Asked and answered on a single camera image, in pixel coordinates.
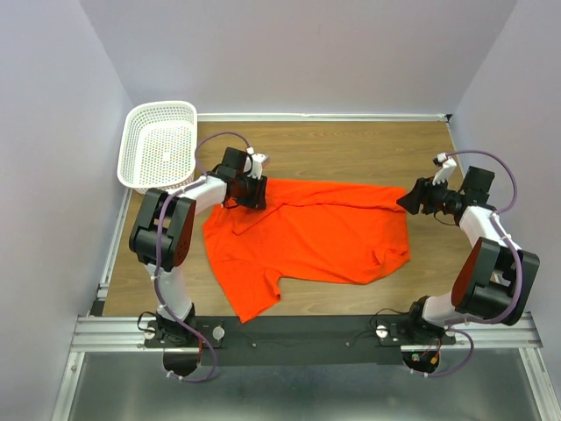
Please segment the orange t-shirt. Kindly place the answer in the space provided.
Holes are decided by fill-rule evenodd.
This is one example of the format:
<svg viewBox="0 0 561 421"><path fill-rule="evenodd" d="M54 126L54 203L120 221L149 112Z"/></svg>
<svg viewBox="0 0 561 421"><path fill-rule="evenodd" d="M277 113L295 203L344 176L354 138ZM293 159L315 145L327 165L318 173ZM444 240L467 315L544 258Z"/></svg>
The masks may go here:
<svg viewBox="0 0 561 421"><path fill-rule="evenodd" d="M402 187L274 179L266 207L217 205L202 226L209 264L239 320L281 299L279 281L365 285L410 259Z"/></svg>

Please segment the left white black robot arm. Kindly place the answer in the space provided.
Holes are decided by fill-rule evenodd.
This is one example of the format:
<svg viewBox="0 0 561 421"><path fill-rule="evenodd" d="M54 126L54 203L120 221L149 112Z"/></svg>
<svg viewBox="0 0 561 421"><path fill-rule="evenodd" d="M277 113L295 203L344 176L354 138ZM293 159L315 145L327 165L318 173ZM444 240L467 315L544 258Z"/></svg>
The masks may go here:
<svg viewBox="0 0 561 421"><path fill-rule="evenodd" d="M266 208L269 156L252 147L228 147L211 171L171 193L149 189L144 196L129 238L153 283L159 302L155 322L144 329L148 340L185 346L198 339L195 306L183 280L182 265L188 256L195 217L215 205L233 200L250 210Z"/></svg>

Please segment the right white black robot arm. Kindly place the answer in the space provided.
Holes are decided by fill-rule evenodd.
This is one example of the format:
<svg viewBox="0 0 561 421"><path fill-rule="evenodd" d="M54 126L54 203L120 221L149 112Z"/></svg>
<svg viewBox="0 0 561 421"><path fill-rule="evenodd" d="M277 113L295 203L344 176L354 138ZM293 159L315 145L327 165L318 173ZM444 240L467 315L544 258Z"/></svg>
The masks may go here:
<svg viewBox="0 0 561 421"><path fill-rule="evenodd" d="M460 188L453 190L447 181L451 171L444 165L434 176L417 179L396 201L411 215L451 215L472 247L449 293L420 298L390 325L392 333L416 344L442 338L446 328L467 322L515 325L540 266L536 254L512 240L487 202L494 172L470 167Z"/></svg>

